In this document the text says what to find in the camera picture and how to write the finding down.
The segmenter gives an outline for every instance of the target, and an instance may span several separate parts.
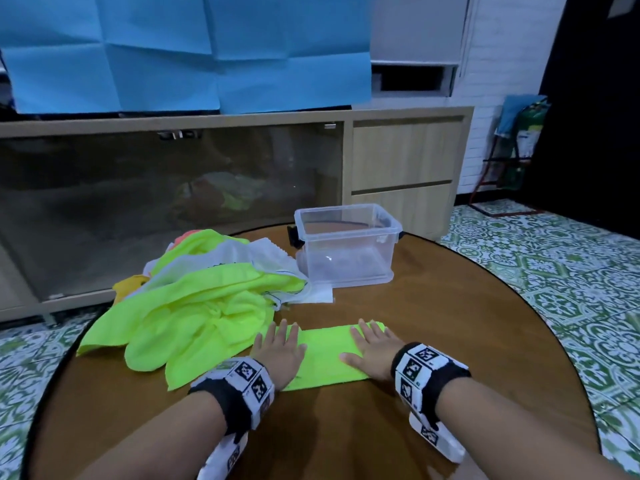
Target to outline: brown tabletop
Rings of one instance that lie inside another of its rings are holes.
[[[284,226],[242,237],[268,237],[295,252]],[[411,235],[396,245],[393,271],[388,284],[336,289],[334,304],[293,305],[276,321],[307,330],[382,321],[400,338],[465,362],[476,379],[598,450],[578,375],[516,292],[468,259]],[[167,392],[162,370],[128,370],[122,349],[73,357],[61,367],[32,427],[26,473],[33,480],[73,478],[187,392]],[[411,429],[391,388],[359,381],[279,394],[229,478],[428,479],[455,469]]]

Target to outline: plastic storage box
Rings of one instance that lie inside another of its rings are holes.
[[[295,211],[300,271],[312,283],[334,288],[388,283],[402,225],[378,204],[362,203]]]

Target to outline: hand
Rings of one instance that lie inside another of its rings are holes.
[[[340,354],[340,360],[344,363],[363,371],[366,375],[379,381],[391,380],[391,363],[398,351],[404,346],[404,342],[386,328],[380,330],[377,323],[372,322],[371,327],[358,320],[358,325],[364,334],[351,327],[351,336],[356,342],[356,347],[362,352],[362,357],[356,354]]]
[[[276,390],[284,389],[296,377],[305,357],[307,345],[298,345],[298,331],[298,324],[293,323],[287,338],[287,321],[283,318],[277,332],[276,323],[271,322],[264,341],[259,333],[253,342],[251,357],[266,367]]]

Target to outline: glass cabinet door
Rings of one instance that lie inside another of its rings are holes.
[[[337,205],[341,174],[341,124],[4,139],[0,245],[40,299],[108,289],[188,230]]]

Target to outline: white brick wall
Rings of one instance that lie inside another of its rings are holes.
[[[375,98],[358,107],[475,106],[458,193],[473,191],[504,97],[540,89],[565,1],[478,0],[452,97]]]

